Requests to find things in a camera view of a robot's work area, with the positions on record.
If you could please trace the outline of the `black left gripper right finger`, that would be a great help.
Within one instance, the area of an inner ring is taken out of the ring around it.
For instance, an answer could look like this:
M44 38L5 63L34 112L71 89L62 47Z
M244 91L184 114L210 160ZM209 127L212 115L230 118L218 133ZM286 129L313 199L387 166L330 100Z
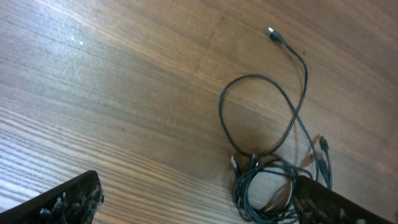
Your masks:
M392 224L303 175L292 199L300 224Z

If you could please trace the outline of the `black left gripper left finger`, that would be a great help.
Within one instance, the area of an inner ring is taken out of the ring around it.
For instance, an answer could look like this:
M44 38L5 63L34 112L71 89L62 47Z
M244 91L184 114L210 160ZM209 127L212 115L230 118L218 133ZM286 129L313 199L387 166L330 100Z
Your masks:
M92 224L104 195L97 171L86 171L1 213L1 223Z

